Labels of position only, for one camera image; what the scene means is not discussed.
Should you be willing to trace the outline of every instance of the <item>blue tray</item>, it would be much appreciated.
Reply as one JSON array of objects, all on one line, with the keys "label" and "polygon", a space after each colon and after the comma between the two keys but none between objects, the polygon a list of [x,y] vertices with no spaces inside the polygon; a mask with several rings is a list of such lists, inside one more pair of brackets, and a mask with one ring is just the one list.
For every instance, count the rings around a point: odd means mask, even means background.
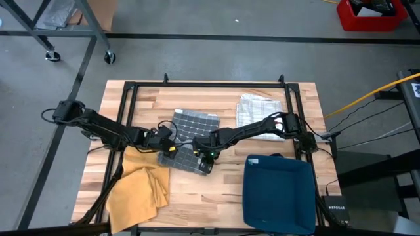
[{"label": "blue tray", "polygon": [[243,220],[276,233],[315,231],[315,185],[309,163],[249,155],[243,176]]}]

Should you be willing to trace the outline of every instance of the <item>gray floor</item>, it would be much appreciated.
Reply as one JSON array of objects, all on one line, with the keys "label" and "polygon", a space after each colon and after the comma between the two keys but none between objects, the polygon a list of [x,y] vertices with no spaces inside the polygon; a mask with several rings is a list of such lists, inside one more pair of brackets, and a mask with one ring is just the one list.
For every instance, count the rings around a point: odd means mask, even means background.
[{"label": "gray floor", "polygon": [[[40,1],[17,1],[30,16]],[[21,30],[0,9],[0,30]],[[119,2],[113,30],[135,33],[202,33],[275,35],[295,37],[363,37],[418,39],[410,20],[392,33],[348,33],[338,21],[335,5],[311,1],[251,0],[124,0]],[[51,39],[62,61],[44,61],[45,51],[30,37],[0,37],[0,230],[13,229],[22,204],[39,170],[54,127],[39,113],[53,108],[70,92],[88,39]],[[396,72],[420,67],[420,47],[267,43],[233,41],[180,41],[111,39],[117,62],[102,60],[97,44],[87,68],[78,100],[98,109],[109,79],[316,82],[324,114],[396,79]],[[385,109],[396,102],[370,105],[346,124]],[[344,114],[326,121],[332,127]],[[376,138],[409,122],[403,106],[346,130],[339,146]],[[349,150],[398,155],[418,148],[413,133]],[[31,227],[65,225],[70,220],[89,142],[77,128],[67,128],[31,222]],[[409,178],[401,178],[408,184]],[[410,216],[420,223],[420,204],[408,201]],[[392,230],[393,217],[383,212],[353,211],[364,220],[355,226]]]}]

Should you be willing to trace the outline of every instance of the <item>wooden table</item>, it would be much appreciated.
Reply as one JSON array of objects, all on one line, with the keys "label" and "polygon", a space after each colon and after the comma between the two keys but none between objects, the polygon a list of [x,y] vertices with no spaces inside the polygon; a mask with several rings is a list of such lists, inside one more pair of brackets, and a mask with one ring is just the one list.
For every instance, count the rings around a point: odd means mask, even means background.
[{"label": "wooden table", "polygon": [[[108,81],[99,113],[116,120],[125,81]],[[318,132],[325,131],[324,118],[315,83],[299,83],[305,118]],[[280,88],[203,88],[203,87],[140,87],[133,117],[134,126],[156,127],[171,119],[176,108],[217,114],[220,127],[236,127],[236,104],[245,93],[280,100],[287,111],[284,89]],[[127,101],[125,116],[129,107]],[[92,142],[91,149],[101,146]],[[320,148],[331,151],[326,144]],[[108,150],[101,149],[88,155],[81,187],[73,210],[72,221],[86,213],[99,196],[108,160]],[[222,151],[208,176],[171,169],[171,198],[169,206],[159,209],[158,216],[142,227],[229,227],[249,228],[242,218],[242,179],[245,158],[249,154],[281,153],[294,159],[293,143],[261,140],[242,140]],[[320,195],[325,195],[326,184],[337,179],[333,159],[324,151],[313,153],[316,180]],[[338,182],[328,185],[330,195],[340,195]]]}]

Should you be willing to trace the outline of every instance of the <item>red container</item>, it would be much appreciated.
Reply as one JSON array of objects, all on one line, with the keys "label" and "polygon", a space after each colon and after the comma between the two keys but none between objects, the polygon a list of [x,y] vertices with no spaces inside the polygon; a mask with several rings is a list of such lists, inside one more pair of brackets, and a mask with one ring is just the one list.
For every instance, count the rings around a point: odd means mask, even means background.
[{"label": "red container", "polygon": [[339,13],[341,25],[345,31],[393,31],[402,20],[407,18],[407,12],[401,0],[391,0],[395,7],[395,16],[356,16],[349,0],[341,0],[337,12]]}]

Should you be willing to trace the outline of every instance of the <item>yellow cloth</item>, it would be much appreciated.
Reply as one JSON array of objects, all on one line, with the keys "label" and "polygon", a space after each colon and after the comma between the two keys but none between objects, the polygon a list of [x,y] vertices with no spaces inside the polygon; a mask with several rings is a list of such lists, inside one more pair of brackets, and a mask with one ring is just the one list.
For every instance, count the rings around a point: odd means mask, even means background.
[{"label": "yellow cloth", "polygon": [[158,208],[169,204],[169,168],[159,165],[156,153],[127,147],[123,168],[106,201],[112,234],[155,217]]}]

